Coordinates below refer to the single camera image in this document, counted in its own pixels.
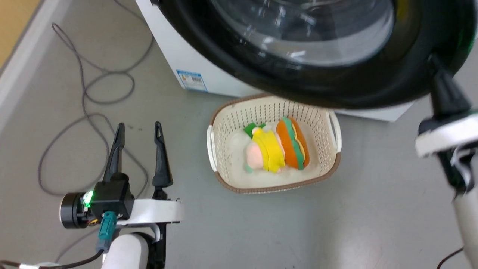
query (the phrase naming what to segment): cable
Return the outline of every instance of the cable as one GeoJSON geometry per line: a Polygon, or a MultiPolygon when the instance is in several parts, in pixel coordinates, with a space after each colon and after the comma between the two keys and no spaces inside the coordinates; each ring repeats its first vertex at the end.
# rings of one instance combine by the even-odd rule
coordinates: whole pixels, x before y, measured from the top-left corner
{"type": "Polygon", "coordinates": [[[5,269],[4,265],[13,266],[19,268],[21,263],[11,260],[0,260],[0,269],[5,269]]]}
{"type": "Polygon", "coordinates": [[[79,262],[70,263],[70,264],[65,264],[65,265],[59,265],[59,266],[40,266],[38,269],[67,269],[67,268],[74,268],[74,267],[78,267],[78,266],[82,266],[82,265],[85,265],[85,264],[87,264],[87,263],[90,263],[90,262],[96,260],[97,258],[99,258],[102,254],[103,254],[103,250],[100,250],[100,251],[98,251],[98,253],[96,253],[93,257],[84,259],[84,260],[79,261],[79,262]]]}
{"type": "Polygon", "coordinates": [[[88,222],[87,224],[88,224],[88,226],[95,226],[95,225],[98,224],[98,219],[94,219],[94,220],[88,222]]]}
{"type": "MultiPolygon", "coordinates": [[[[146,26],[146,21],[138,14],[136,14],[135,12],[133,12],[132,10],[128,9],[126,6],[124,6],[123,4],[121,4],[120,2],[118,2],[118,0],[113,0],[117,5],[119,5],[121,8],[123,8],[125,11],[127,11],[128,13],[130,13],[131,15],[133,15],[134,17],[136,17],[137,19],[141,20],[146,26]]],[[[65,33],[65,31],[63,31],[63,29],[56,23],[53,23],[52,24],[52,28],[53,28],[53,31],[56,33],[56,35],[60,38],[60,40],[75,54],[76,56],[76,59],[78,61],[78,66],[79,66],[79,69],[80,69],[80,78],[81,78],[81,87],[82,87],[82,90],[83,90],[83,95],[82,95],[82,98],[81,98],[81,106],[82,106],[82,111],[83,111],[83,116],[76,119],[75,121],[71,122],[70,124],[68,124],[65,128],[63,128],[63,130],[61,130],[54,138],[53,140],[50,142],[50,144],[46,147],[45,151],[42,153],[42,156],[40,158],[40,161],[38,163],[38,169],[37,169],[37,178],[38,178],[38,185],[40,186],[40,188],[42,189],[42,191],[44,191],[45,193],[47,194],[50,194],[50,195],[53,195],[53,196],[63,196],[64,193],[58,193],[58,192],[55,192],[55,191],[52,191],[48,188],[46,188],[43,184],[43,178],[42,178],[42,169],[43,169],[43,163],[44,163],[44,160],[46,158],[46,156],[48,155],[51,147],[58,141],[58,139],[60,137],[62,137],[71,127],[75,126],[76,124],[78,124],[79,122],[82,122],[82,121],[88,121],[89,125],[93,128],[93,130],[98,134],[98,136],[101,138],[101,140],[103,140],[103,143],[105,145],[105,148],[106,148],[106,160],[105,160],[105,165],[103,166],[103,169],[101,170],[100,174],[95,178],[94,181],[92,181],[91,183],[89,183],[87,186],[85,186],[84,188],[82,189],[90,189],[92,188],[96,182],[100,181],[104,172],[105,172],[105,169],[106,169],[106,165],[108,163],[108,156],[109,156],[109,146],[108,146],[108,141],[106,140],[105,136],[101,133],[101,131],[98,129],[97,125],[93,123],[92,119],[93,117],[99,117],[99,118],[102,118],[104,121],[106,121],[106,123],[108,124],[108,127],[111,131],[112,134],[115,134],[115,129],[113,128],[111,122],[109,121],[109,119],[101,114],[101,113],[88,113],[87,112],[87,109],[86,109],[86,106],[85,106],[85,99],[88,99],[90,102],[93,102],[95,104],[99,104],[99,105],[113,105],[113,104],[116,104],[116,103],[119,103],[121,101],[124,101],[126,100],[135,90],[135,81],[134,81],[134,78],[133,76],[129,73],[131,70],[133,70],[136,66],[138,66],[141,62],[143,62],[143,60],[146,58],[146,56],[149,54],[149,52],[151,51],[152,47],[153,47],[153,44],[154,44],[154,36],[152,35],[151,37],[151,41],[149,43],[149,46],[148,48],[146,49],[146,51],[144,52],[144,54],[139,58],[139,60],[137,60],[135,63],[133,63],[130,67],[126,68],[126,69],[122,69],[122,70],[108,70],[106,68],[103,68],[103,67],[100,67],[98,66],[97,64],[93,63],[92,61],[88,60],[86,57],[84,57],[81,53],[79,53],[77,50],[76,50],[76,47],[75,47],[75,44],[73,43],[73,41],[70,39],[70,37],[65,33]],[[91,65],[92,67],[98,69],[101,71],[101,75],[99,75],[98,77],[94,78],[92,81],[90,81],[89,83],[86,83],[85,82],[85,77],[84,77],[84,70],[83,70],[83,61],[88,63],[89,65],[91,65]],[[128,93],[126,93],[124,96],[122,97],[119,97],[117,99],[114,99],[114,100],[110,100],[110,101],[100,101],[100,100],[96,100],[94,99],[93,97],[91,97],[88,93],[88,90],[93,86],[95,85],[96,83],[98,83],[99,81],[101,81],[102,79],[108,77],[108,76],[113,76],[113,75],[118,75],[118,76],[126,76],[128,77],[130,80],[131,80],[131,88],[130,90],[128,91],[128,93]]],[[[140,197],[143,192],[145,191],[147,185],[148,185],[148,172],[147,170],[144,168],[144,166],[141,164],[140,161],[137,160],[137,158],[127,149],[127,148],[124,148],[123,149],[124,152],[133,160],[133,162],[142,170],[143,174],[144,174],[144,185],[142,186],[140,192],[138,193],[138,197],[140,197]]],[[[90,232],[88,232],[86,235],[80,237],[79,239],[77,239],[75,242],[73,242],[72,244],[70,244],[68,247],[66,247],[57,257],[55,263],[58,263],[58,261],[63,257],[63,255],[65,253],[67,253],[71,248],[73,248],[76,244],[78,244],[79,242],[81,242],[82,240],[84,240],[85,238],[87,238],[88,236],[90,236],[91,234],[97,232],[98,229],[94,229],[90,232]]]]}
{"type": "Polygon", "coordinates": [[[448,261],[451,257],[455,256],[456,254],[460,253],[463,251],[463,248],[460,248],[459,250],[453,252],[452,254],[446,256],[444,259],[442,259],[442,261],[438,264],[438,266],[436,267],[436,269],[440,269],[442,267],[442,265],[448,261]]]}

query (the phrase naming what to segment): gray floor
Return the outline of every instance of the gray floor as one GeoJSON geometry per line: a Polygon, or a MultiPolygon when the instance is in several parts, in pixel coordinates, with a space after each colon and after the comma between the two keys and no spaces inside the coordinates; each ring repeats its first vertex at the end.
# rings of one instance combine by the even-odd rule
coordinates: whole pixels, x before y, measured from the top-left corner
{"type": "MultiPolygon", "coordinates": [[[[128,5],[134,7],[132,0],[128,5]]],[[[111,1],[75,1],[63,28],[78,50],[101,66],[117,69],[137,59],[148,30],[111,1]]],[[[478,49],[457,75],[474,102],[478,49]]],[[[87,78],[97,75],[87,69],[87,78]]],[[[461,247],[451,208],[453,192],[434,159],[414,151],[418,123],[430,113],[418,101],[398,122],[340,116],[343,158],[338,171],[319,184],[267,195],[240,195],[214,178],[206,153],[206,128],[214,110],[229,100],[181,89],[155,45],[132,71],[137,90],[127,101],[101,107],[114,125],[124,122],[126,147],[152,176],[153,124],[163,123],[174,185],[171,197],[186,206],[187,220],[170,226],[167,267],[178,269],[404,269],[434,268],[461,247]]],[[[81,88],[72,53],[55,39],[0,138],[0,258],[53,261],[85,230],[65,230],[58,221],[60,198],[37,185],[38,160],[50,140],[81,116],[81,88]]],[[[99,98],[129,87],[110,78],[93,89],[99,98]]],[[[103,122],[102,130],[108,134],[103,122]]],[[[105,151],[87,124],[72,128],[45,161],[47,187],[73,191],[100,172],[105,151]]],[[[124,158],[137,193],[141,171],[124,158]]],[[[94,236],[61,262],[94,253],[94,236]]],[[[83,268],[99,268],[96,261],[83,268]]],[[[444,268],[469,268],[462,254],[444,268]]]]}

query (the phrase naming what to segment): gray cable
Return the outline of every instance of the gray cable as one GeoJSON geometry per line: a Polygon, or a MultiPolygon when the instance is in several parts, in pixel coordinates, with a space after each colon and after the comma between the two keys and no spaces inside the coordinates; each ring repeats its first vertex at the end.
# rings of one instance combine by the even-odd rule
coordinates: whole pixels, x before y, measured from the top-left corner
{"type": "MultiPolygon", "coordinates": [[[[130,14],[132,14],[134,17],[138,18],[139,20],[141,20],[146,26],[146,21],[139,15],[137,15],[136,13],[134,13],[132,10],[128,9],[126,6],[124,6],[123,4],[119,3],[117,0],[113,0],[116,4],[118,4],[120,7],[122,7],[124,10],[126,10],[127,12],[129,12],[130,14]]],[[[146,58],[146,56],[149,54],[149,52],[151,51],[151,48],[152,48],[152,45],[154,44],[154,37],[152,36],[151,38],[151,41],[149,43],[149,46],[148,48],[146,49],[145,53],[140,57],[140,59],[138,61],[136,61],[133,65],[131,65],[130,67],[126,68],[126,69],[123,69],[123,70],[108,70],[106,68],[103,68],[103,67],[100,67],[98,65],[96,65],[95,63],[93,63],[92,61],[88,60],[86,57],[84,57],[83,55],[81,55],[77,50],[76,50],[76,47],[73,43],[73,41],[69,38],[69,36],[63,31],[63,29],[58,26],[58,24],[56,23],[53,23],[52,24],[52,28],[53,28],[53,31],[57,34],[57,36],[61,39],[61,41],[63,41],[63,43],[75,54],[76,56],[76,59],[78,61],[78,65],[79,65],[79,69],[80,69],[80,77],[81,77],[81,87],[83,89],[83,95],[82,95],[82,98],[81,98],[81,106],[82,106],[82,110],[83,110],[83,116],[76,119],[75,121],[71,122],[70,124],[68,124],[65,128],[63,128],[63,130],[61,130],[54,138],[53,140],[50,142],[50,144],[46,147],[45,151],[42,153],[42,156],[40,158],[40,161],[39,161],[39,164],[38,164],[38,170],[37,170],[37,176],[38,176],[38,184],[40,186],[40,188],[47,194],[50,194],[50,195],[53,195],[53,196],[63,196],[64,193],[58,193],[58,192],[55,192],[55,191],[51,191],[49,189],[47,189],[44,185],[43,185],[43,178],[42,178],[42,167],[43,167],[43,162],[46,158],[46,156],[48,155],[48,152],[50,151],[51,147],[58,141],[58,139],[60,137],[62,137],[71,127],[75,126],[76,124],[78,124],[79,122],[81,121],[88,121],[89,125],[93,128],[93,130],[98,134],[98,136],[101,138],[101,140],[103,140],[103,143],[105,144],[105,148],[106,148],[106,161],[105,161],[105,165],[103,166],[103,169],[102,171],[100,172],[100,174],[95,178],[94,181],[92,181],[91,183],[89,183],[86,187],[82,188],[82,190],[85,190],[85,189],[90,189],[91,187],[93,187],[96,182],[100,181],[102,176],[103,176],[103,173],[105,172],[105,169],[106,169],[106,165],[108,163],[108,156],[109,156],[109,146],[108,146],[108,141],[106,140],[105,136],[101,133],[101,131],[98,129],[98,127],[93,123],[93,121],[91,120],[92,117],[100,117],[100,118],[103,118],[106,123],[108,124],[108,127],[110,129],[110,131],[115,134],[115,129],[113,128],[111,122],[109,121],[109,119],[103,115],[103,114],[100,114],[100,113],[88,113],[87,110],[86,110],[86,106],[85,106],[85,99],[88,99],[90,100],[91,102],[93,103],[96,103],[96,104],[100,104],[100,105],[112,105],[112,104],[116,104],[116,103],[119,103],[121,101],[124,101],[126,100],[133,92],[134,92],[134,89],[135,89],[135,81],[134,81],[134,78],[133,76],[129,73],[132,69],[134,69],[136,66],[138,66],[141,62],[143,62],[143,60],[146,58]],[[86,63],[90,64],[91,66],[93,66],[94,68],[100,70],[102,72],[102,74],[98,77],[96,77],[95,79],[93,79],[91,82],[89,82],[88,84],[85,83],[85,77],[84,77],[84,70],[83,70],[83,62],[82,61],[85,61],[86,63]],[[95,100],[93,97],[89,96],[88,94],[88,90],[93,86],[95,85],[97,82],[99,82],[100,80],[108,77],[108,76],[112,76],[112,75],[119,75],[119,76],[126,76],[128,77],[130,80],[131,80],[131,88],[130,90],[128,91],[128,93],[126,93],[124,96],[122,97],[119,97],[115,100],[110,100],[110,101],[99,101],[99,100],[95,100]]],[[[133,160],[133,162],[142,170],[143,174],[144,174],[144,177],[145,177],[145,180],[144,180],[144,185],[143,187],[141,188],[139,194],[138,194],[138,197],[140,197],[143,192],[145,191],[147,185],[148,185],[148,172],[147,170],[144,168],[144,166],[141,164],[141,162],[139,162],[137,160],[137,158],[127,149],[127,148],[124,148],[123,149],[124,152],[133,160]]],[[[63,255],[65,255],[65,253],[67,253],[72,247],[74,247],[76,244],[78,244],[79,242],[81,242],[82,240],[84,240],[85,238],[87,238],[88,236],[90,236],[91,234],[97,232],[98,229],[94,229],[90,232],[88,232],[86,235],[80,237],[79,239],[77,239],[75,242],[73,242],[72,244],[70,244],[68,247],[66,247],[59,255],[58,257],[56,258],[55,260],[55,263],[58,263],[58,261],[63,257],[63,255]]]]}

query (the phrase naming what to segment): washing machine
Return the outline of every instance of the washing machine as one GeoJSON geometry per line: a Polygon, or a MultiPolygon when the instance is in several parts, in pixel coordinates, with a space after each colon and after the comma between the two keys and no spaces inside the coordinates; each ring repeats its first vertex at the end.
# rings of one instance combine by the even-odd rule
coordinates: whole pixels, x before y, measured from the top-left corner
{"type": "Polygon", "coordinates": [[[476,28],[475,0],[136,2],[185,89],[392,122],[429,92],[430,54],[457,72],[476,28]]]}

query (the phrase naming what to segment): label sticker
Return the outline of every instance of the label sticker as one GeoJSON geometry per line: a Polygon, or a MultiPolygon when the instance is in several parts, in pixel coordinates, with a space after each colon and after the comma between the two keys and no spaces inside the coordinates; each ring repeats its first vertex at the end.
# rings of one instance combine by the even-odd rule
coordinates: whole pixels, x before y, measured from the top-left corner
{"type": "Polygon", "coordinates": [[[207,92],[203,77],[199,73],[176,70],[179,79],[188,90],[199,90],[207,92]]]}

